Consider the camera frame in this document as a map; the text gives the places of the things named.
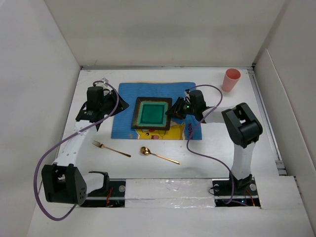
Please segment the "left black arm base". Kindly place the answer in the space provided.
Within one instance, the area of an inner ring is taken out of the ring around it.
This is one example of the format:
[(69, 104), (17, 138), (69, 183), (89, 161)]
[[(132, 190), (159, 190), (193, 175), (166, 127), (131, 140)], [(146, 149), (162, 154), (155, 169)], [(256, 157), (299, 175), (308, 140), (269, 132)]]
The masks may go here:
[(86, 198), (81, 207), (125, 207), (125, 179), (110, 179), (109, 187), (103, 190), (95, 190)]

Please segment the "blue yellow printed cloth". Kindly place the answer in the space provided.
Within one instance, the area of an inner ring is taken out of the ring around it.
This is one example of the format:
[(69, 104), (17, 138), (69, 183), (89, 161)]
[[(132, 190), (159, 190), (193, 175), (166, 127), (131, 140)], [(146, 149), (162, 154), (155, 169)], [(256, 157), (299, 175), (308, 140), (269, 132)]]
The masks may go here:
[(176, 83), (121, 83), (118, 93), (129, 104), (129, 107), (114, 116), (111, 138), (113, 139), (160, 139), (160, 140), (186, 140), (193, 128), (198, 124), (194, 116), (188, 115), (186, 119), (171, 119), (168, 131), (153, 129), (132, 129), (132, 119), (137, 97), (172, 98), (174, 103), (178, 97), (185, 96), (185, 90), (194, 87), (194, 82)]

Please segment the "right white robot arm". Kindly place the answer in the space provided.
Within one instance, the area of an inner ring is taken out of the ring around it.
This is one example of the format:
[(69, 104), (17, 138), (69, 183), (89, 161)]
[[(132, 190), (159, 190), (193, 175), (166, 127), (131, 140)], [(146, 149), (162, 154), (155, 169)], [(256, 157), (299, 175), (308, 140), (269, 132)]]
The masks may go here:
[(238, 195), (246, 189), (252, 179), (251, 161), (256, 142), (263, 128), (255, 114), (245, 102), (232, 108), (207, 106), (200, 90), (189, 91), (185, 98), (178, 97), (165, 113), (176, 119), (192, 115), (201, 123), (225, 124), (229, 137), (234, 143), (232, 179), (228, 182), (231, 193)]

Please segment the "green square plate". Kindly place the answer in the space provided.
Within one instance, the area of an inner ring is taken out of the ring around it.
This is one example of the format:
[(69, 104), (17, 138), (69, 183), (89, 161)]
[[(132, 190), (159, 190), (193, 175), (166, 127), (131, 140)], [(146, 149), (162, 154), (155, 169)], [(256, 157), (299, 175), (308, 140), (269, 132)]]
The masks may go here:
[(172, 106), (172, 98), (137, 97), (132, 129), (169, 130), (171, 117), (165, 113)]

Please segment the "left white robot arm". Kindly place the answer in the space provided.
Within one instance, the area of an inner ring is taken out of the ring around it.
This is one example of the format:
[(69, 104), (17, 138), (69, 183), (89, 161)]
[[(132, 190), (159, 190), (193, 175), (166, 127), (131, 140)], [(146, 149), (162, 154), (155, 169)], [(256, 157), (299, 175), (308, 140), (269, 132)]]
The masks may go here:
[(105, 118), (128, 108), (115, 89), (91, 86), (87, 89), (87, 101), (76, 116), (74, 133), (53, 164), (42, 168), (41, 176), (48, 202), (82, 205), (89, 194), (107, 195), (109, 175), (105, 171), (82, 174), (79, 165), (87, 159), (87, 148)]

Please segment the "pink plastic cup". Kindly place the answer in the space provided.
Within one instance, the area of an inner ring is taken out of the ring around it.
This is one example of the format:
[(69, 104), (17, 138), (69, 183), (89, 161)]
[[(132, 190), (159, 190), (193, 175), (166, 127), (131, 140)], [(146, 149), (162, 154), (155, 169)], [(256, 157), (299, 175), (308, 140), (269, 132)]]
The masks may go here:
[(224, 92), (230, 92), (239, 81), (240, 77), (241, 73), (239, 70), (234, 68), (227, 69), (222, 83), (222, 90)]

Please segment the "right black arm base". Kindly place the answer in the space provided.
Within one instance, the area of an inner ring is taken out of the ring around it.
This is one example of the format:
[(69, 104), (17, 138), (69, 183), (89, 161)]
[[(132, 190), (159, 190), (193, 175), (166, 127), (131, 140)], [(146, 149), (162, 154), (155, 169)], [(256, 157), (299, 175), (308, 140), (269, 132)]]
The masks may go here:
[(231, 178), (212, 179), (208, 192), (214, 196), (216, 207), (260, 207), (259, 194), (254, 177), (245, 180)]

